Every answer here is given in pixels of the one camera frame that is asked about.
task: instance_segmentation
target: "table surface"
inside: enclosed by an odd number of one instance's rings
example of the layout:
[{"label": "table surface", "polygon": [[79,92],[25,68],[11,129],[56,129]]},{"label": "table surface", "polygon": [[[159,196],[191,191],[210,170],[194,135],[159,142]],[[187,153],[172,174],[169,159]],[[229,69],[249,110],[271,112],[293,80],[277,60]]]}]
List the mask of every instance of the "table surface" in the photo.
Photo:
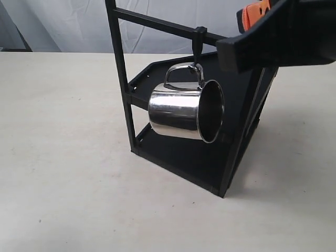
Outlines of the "table surface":
[{"label": "table surface", "polygon": [[335,73],[279,70],[222,199],[130,152],[112,54],[2,52],[0,251],[334,251]]}]

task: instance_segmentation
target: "vertical bar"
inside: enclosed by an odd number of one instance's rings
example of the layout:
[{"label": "vertical bar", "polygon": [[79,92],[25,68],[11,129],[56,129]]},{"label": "vertical bar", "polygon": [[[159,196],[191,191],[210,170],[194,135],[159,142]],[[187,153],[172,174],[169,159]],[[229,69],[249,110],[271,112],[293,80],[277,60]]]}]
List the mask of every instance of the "vertical bar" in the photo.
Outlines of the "vertical bar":
[{"label": "vertical bar", "polygon": [[117,64],[119,84],[122,94],[122,102],[124,105],[129,141],[131,145],[131,150],[135,152],[137,143],[135,139],[135,130],[134,130],[131,103],[128,101],[129,86],[127,81],[125,59],[120,35],[119,20],[113,13],[113,10],[116,9],[117,7],[116,0],[105,0],[105,5],[109,19],[114,56],[116,58],[115,63]]},{"label": "vertical bar", "polygon": [[239,124],[234,136],[234,142],[230,148],[224,173],[222,175],[222,182],[218,194],[220,197],[224,197],[226,190],[228,189],[232,172],[234,171],[234,166],[238,157],[239,149],[244,138],[244,133],[248,126],[248,119],[251,116],[253,104],[256,100],[264,72],[264,68],[258,68],[252,71],[250,82],[246,90],[243,107],[240,113]]}]

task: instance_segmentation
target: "white backdrop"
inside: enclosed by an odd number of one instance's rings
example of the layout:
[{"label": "white backdrop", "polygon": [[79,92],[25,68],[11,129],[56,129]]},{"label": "white backdrop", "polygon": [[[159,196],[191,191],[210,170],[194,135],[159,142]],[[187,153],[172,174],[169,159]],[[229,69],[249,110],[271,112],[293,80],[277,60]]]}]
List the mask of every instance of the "white backdrop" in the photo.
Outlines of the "white backdrop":
[{"label": "white backdrop", "polygon": [[[33,51],[111,53],[104,0],[0,0]],[[118,7],[238,35],[236,12],[255,0],[117,0]],[[125,53],[190,53],[187,39],[120,22]]]}]

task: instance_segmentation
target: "rack shelf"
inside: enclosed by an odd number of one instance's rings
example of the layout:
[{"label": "rack shelf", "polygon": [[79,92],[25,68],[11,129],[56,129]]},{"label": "rack shelf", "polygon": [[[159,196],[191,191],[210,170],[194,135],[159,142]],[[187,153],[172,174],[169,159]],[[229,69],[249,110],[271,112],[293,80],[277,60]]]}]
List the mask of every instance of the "rack shelf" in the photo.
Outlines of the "rack shelf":
[{"label": "rack shelf", "polygon": [[[128,20],[170,34],[191,39],[194,29],[117,8],[115,0],[106,0],[111,37],[117,63],[131,151],[183,178],[224,197],[257,128],[267,94],[277,68],[248,71],[240,75],[223,72],[216,52],[201,55],[205,79],[217,80],[225,96],[225,114],[215,143],[172,138],[156,134],[148,124],[135,136],[131,105],[144,110],[153,89],[163,82],[174,64],[193,61],[193,57],[151,63],[128,83],[118,19]],[[224,37],[207,33],[204,43],[215,45]],[[176,71],[171,81],[195,81],[188,71]]]}]

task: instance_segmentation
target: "horizontal bar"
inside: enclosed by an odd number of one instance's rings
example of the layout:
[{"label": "horizontal bar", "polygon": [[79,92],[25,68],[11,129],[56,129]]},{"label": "horizontal bar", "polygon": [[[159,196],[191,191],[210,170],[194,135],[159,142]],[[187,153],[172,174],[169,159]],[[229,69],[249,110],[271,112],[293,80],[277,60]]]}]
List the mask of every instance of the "horizontal bar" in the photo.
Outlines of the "horizontal bar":
[{"label": "horizontal bar", "polygon": [[[113,13],[117,16],[117,18],[130,21],[132,23],[150,27],[150,28],[160,30],[165,33],[177,35],[183,38],[188,38],[188,39],[193,38],[194,28],[191,28],[191,27],[187,27],[184,25],[178,25],[178,24],[168,22],[162,19],[146,16],[140,13],[132,12],[132,11],[121,9],[121,8],[114,9]],[[225,37],[217,35],[217,34],[207,33],[204,38],[204,43],[211,45],[211,46],[216,46],[217,40],[224,39],[224,38]]]}]

